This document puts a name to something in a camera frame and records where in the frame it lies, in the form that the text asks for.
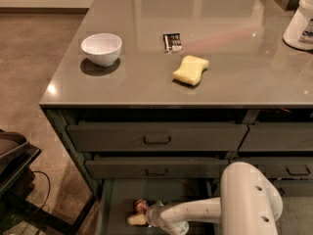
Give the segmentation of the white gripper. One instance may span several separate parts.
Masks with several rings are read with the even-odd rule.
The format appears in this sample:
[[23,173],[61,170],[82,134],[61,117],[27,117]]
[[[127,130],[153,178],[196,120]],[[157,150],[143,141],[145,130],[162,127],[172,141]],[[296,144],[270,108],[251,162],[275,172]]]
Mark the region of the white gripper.
[[186,235],[189,231],[189,223],[184,219],[183,213],[174,204],[164,205],[156,202],[143,212],[133,214],[127,218],[129,225],[145,226],[148,223],[158,227],[168,235]]

